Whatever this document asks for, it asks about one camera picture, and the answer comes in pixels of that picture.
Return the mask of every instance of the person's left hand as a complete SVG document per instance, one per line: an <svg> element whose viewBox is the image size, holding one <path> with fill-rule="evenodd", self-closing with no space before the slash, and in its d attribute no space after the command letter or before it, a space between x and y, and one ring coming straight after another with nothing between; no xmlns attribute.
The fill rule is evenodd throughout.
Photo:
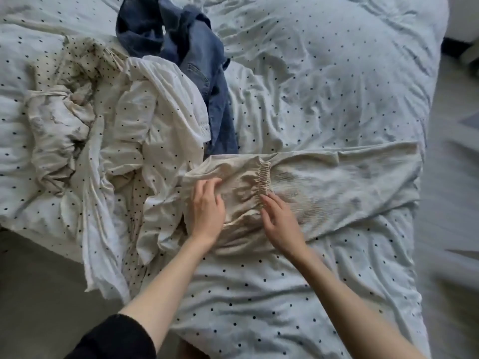
<svg viewBox="0 0 479 359"><path fill-rule="evenodd" d="M199 180L192 194L193 229L191 239L202 243L206 251L216 243L226 217L225 203L220 195L215 196L215 187L220 178Z"/></svg>

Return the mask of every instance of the bed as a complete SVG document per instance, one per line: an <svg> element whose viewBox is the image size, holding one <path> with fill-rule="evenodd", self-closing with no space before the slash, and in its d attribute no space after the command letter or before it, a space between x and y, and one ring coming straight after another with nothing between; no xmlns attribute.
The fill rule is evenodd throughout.
<svg viewBox="0 0 479 359"><path fill-rule="evenodd" d="M70 194L53 195L35 179L23 98L34 89L32 64L59 52L65 35L121 49L121 1L2 0L0 7L0 223L79 262L81 211ZM446 0L172 1L200 7L231 58L225 76L240 154L415 141L424 158ZM412 260L416 209L404 204L310 245L430 356ZM132 295L174 256L172 241L159 240L148 264L134 245L124 250L120 269ZM348 357L314 292L276 252L205 257L171 329L212 358Z"/></svg>

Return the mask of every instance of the black sleeve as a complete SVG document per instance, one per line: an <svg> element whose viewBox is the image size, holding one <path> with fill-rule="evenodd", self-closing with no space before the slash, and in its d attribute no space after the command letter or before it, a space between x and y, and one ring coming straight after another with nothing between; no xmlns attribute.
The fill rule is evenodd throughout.
<svg viewBox="0 0 479 359"><path fill-rule="evenodd" d="M153 341L136 320L115 314L81 338L65 359L156 359Z"/></svg>

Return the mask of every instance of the floor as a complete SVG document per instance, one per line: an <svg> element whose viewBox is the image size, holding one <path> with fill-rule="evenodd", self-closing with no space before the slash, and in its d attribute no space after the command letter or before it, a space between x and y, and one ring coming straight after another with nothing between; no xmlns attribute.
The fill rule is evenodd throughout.
<svg viewBox="0 0 479 359"><path fill-rule="evenodd" d="M479 252L479 155L447 138L454 120L479 110L478 95L479 81L443 59L416 217L415 261L434 359L479 358L479 260L469 253ZM120 308L84 287L80 264L0 233L0 357L62 358ZM160 358L173 357L175 338L167 341Z"/></svg>

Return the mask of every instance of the light wood floor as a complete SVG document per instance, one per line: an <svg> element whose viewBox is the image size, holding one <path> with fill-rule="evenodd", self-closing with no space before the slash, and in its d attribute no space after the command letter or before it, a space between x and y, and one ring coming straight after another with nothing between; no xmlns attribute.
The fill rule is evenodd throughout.
<svg viewBox="0 0 479 359"><path fill-rule="evenodd" d="M444 59L416 217L415 262L434 359L479 358L479 260L448 251L479 251L479 154L447 140L452 121L478 110L479 82ZM120 307L84 287L80 264L0 233L0 358L62 358Z"/></svg>

